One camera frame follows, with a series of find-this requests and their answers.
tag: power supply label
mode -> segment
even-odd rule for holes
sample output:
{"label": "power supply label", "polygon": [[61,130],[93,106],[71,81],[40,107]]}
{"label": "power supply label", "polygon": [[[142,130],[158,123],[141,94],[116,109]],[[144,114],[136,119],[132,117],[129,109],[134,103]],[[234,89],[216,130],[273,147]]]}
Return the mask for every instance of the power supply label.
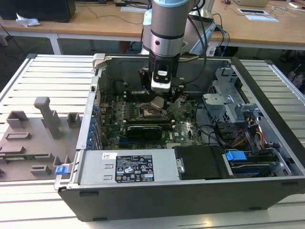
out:
{"label": "power supply label", "polygon": [[154,181],[152,159],[152,155],[117,156],[115,181],[117,183]]}

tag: white paper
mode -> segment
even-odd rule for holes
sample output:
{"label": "white paper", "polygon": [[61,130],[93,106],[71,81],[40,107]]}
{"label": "white paper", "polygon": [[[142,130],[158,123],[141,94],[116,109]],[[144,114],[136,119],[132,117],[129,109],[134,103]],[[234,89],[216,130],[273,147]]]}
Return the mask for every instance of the white paper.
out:
{"label": "white paper", "polygon": [[16,15],[17,15],[16,22],[19,25],[22,25],[24,27],[40,25],[40,23],[38,22],[38,19],[36,19],[36,18],[28,19],[28,18],[24,18],[24,17],[20,16],[17,13],[16,13]]}
{"label": "white paper", "polygon": [[254,21],[278,21],[275,18],[269,18],[269,17],[265,17],[265,16],[257,16],[257,15],[246,15],[246,17],[249,20],[254,20]]}

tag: desk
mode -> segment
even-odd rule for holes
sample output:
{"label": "desk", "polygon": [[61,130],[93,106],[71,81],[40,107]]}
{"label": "desk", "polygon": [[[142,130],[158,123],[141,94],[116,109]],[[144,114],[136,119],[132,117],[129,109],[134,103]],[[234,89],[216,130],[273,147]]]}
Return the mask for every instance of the desk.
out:
{"label": "desk", "polygon": [[[287,2],[271,1],[273,5],[288,6]],[[215,0],[213,13],[219,13],[223,19],[224,29],[230,34],[229,46],[305,50],[305,12],[288,9],[287,13],[274,12],[279,22],[251,21],[245,16],[239,16],[232,10],[225,10],[225,4]],[[112,41],[140,41],[142,21],[144,14],[140,12],[121,12],[120,7],[110,6],[88,6],[98,16],[115,15],[127,21],[140,24],[131,24],[116,17],[96,16],[87,7],[76,7],[74,17],[70,23],[55,23],[42,21],[41,26],[22,27],[15,21],[3,20],[3,26],[13,36],[47,37],[50,39],[55,54],[61,54],[58,44],[59,38],[89,39],[89,40],[112,40]],[[238,6],[232,0],[229,8],[237,11],[237,8],[263,9],[256,7]],[[264,8],[265,11],[272,10],[271,5]],[[0,29],[0,35],[6,35]],[[215,47],[222,39],[220,32],[215,32],[211,38],[210,46]]]}
{"label": "desk", "polygon": [[[219,13],[223,19],[223,27],[230,34],[229,46],[249,47],[249,48],[267,48],[267,49],[289,49],[305,50],[305,11],[288,9],[288,12],[296,17],[281,12],[269,14],[267,17],[278,17],[278,22],[272,21],[251,21],[245,16],[239,16],[235,12],[240,9],[256,9],[271,12],[273,5],[290,7],[288,2],[270,1],[265,8],[238,6],[233,0],[231,5],[225,5],[216,0],[213,7],[213,13]],[[215,22],[220,24],[217,15],[214,16]],[[211,38],[212,43],[221,41],[220,32],[215,32]]]}
{"label": "desk", "polygon": [[[125,22],[117,17],[96,18],[89,8],[98,16],[115,15],[136,24]],[[0,22],[12,36],[49,38],[54,54],[60,55],[59,38],[139,42],[143,18],[144,13],[142,12],[122,12],[120,7],[112,4],[109,6],[76,6],[76,12],[69,23],[41,21],[40,26],[25,28],[14,20]],[[0,28],[0,35],[7,34]]]}

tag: floor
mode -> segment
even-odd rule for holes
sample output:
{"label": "floor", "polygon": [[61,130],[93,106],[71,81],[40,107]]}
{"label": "floor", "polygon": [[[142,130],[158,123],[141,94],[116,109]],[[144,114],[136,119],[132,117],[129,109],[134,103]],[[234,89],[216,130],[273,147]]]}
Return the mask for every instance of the floor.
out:
{"label": "floor", "polygon": [[[26,53],[53,54],[51,43],[48,39],[35,37],[14,37],[14,40]],[[9,45],[7,47],[0,46],[0,91],[25,59],[25,56],[12,39],[8,38],[8,44]],[[95,51],[90,50],[88,40],[60,39],[60,45],[62,47],[63,54],[66,55],[119,53],[118,42],[116,41],[94,41],[96,48]],[[239,59],[254,59],[253,55],[255,54],[256,50],[257,49],[255,48],[239,48],[238,52],[234,56],[238,57]],[[127,51],[127,53],[133,54],[139,52],[139,42],[136,42],[133,45],[131,51]],[[291,63],[283,64],[280,62],[279,55],[281,53],[282,50],[264,49],[260,53],[259,59],[273,61],[283,73],[287,74],[291,69]]]}

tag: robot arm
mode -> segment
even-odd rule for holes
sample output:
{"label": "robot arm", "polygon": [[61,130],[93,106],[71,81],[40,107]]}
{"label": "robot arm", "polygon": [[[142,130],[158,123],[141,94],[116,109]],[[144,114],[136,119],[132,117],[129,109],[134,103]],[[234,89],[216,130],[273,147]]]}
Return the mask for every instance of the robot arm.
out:
{"label": "robot arm", "polygon": [[[141,54],[149,54],[149,68],[145,70],[147,79],[143,80],[148,91],[171,93],[171,80],[176,76],[178,62],[185,61],[179,60],[180,54],[203,53],[203,46],[207,46],[215,29],[211,12],[213,4],[214,0],[153,1],[152,9],[144,16],[141,51]],[[199,7],[201,18],[197,10],[192,10],[196,6]],[[194,27],[202,36],[203,44]]]}
{"label": "robot arm", "polygon": [[151,89],[169,92],[178,70],[180,51],[189,12],[198,0],[152,1],[149,76]]}

